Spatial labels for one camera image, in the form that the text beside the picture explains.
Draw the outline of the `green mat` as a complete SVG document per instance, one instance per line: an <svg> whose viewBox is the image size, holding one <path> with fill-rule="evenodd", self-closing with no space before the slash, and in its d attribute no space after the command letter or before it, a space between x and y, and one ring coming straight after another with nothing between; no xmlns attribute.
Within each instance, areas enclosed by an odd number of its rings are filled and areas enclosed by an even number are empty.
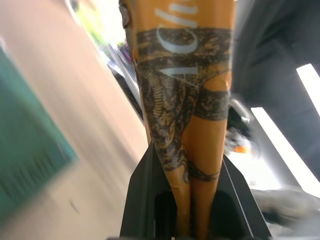
<svg viewBox="0 0 320 240"><path fill-rule="evenodd" d="M0 226L76 153L0 48Z"/></svg>

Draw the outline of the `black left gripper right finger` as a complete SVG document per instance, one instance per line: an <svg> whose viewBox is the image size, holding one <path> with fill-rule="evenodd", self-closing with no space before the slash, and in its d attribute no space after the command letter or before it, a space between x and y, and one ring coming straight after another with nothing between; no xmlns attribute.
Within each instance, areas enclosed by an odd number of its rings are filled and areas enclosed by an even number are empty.
<svg viewBox="0 0 320 240"><path fill-rule="evenodd" d="M271 233L242 173L223 157L212 203L210 238L269 238Z"/></svg>

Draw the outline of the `orange patterned snack packet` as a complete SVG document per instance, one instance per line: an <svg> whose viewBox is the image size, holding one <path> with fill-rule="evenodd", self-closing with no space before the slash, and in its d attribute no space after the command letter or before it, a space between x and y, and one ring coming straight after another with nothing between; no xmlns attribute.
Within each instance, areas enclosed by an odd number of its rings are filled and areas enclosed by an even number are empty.
<svg viewBox="0 0 320 240"><path fill-rule="evenodd" d="M235 0L118 0L148 133L177 206L176 232L209 239L222 167Z"/></svg>

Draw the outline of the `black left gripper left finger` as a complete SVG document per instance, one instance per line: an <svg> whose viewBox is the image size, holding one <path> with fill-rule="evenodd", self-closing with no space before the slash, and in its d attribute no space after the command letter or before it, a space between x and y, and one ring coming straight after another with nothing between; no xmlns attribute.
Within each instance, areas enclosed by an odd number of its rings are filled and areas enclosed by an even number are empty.
<svg viewBox="0 0 320 240"><path fill-rule="evenodd" d="M128 185L120 237L174 237L177 207L170 185L150 144Z"/></svg>

